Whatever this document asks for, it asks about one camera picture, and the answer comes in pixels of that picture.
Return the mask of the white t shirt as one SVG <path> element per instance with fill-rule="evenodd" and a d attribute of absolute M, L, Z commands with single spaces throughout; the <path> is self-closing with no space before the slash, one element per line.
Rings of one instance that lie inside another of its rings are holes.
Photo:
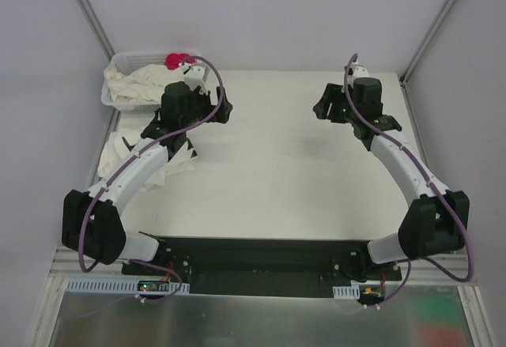
<path fill-rule="evenodd" d="M 101 154 L 97 169 L 98 176 L 102 179 L 118 168 L 123 159 L 133 149 L 140 139 L 141 127 L 127 127 L 113 131 L 106 141 Z M 153 173 L 138 189 L 138 192 L 146 192 L 155 187 L 162 187 L 169 176 L 194 169 L 193 160 L 198 156 L 192 144 L 187 141 L 176 155 L 157 172 Z"/>

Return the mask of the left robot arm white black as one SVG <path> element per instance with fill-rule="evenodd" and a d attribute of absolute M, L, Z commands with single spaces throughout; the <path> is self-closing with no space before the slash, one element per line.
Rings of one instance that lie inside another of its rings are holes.
<path fill-rule="evenodd" d="M 222 85 L 217 87 L 216 104 L 212 104 L 209 93 L 183 81 L 167 85 L 161 106 L 120 166 L 88 190 L 71 190 L 66 195 L 61 241 L 77 252 L 84 272 L 90 270 L 85 258 L 104 265 L 139 260 L 142 269 L 151 275 L 165 270 L 168 258 L 160 251 L 158 239 L 127 232 L 121 214 L 142 184 L 177 153 L 192 146 L 187 137 L 189 130 L 204 123 L 225 124 L 231 111 Z"/>

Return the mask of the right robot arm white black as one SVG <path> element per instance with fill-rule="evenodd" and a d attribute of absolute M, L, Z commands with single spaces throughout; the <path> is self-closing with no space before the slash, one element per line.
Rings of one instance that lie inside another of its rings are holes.
<path fill-rule="evenodd" d="M 470 200 L 463 191 L 441 183 L 410 151 L 402 128 L 383 113 L 382 85 L 376 78 L 358 78 L 351 86 L 327 84 L 313 107 L 318 119 L 350 124 L 362 142 L 391 174 L 408 210 L 398 231 L 371 240 L 368 253 L 356 259 L 364 279 L 381 274 L 384 263 L 428 258 L 465 247 Z"/>

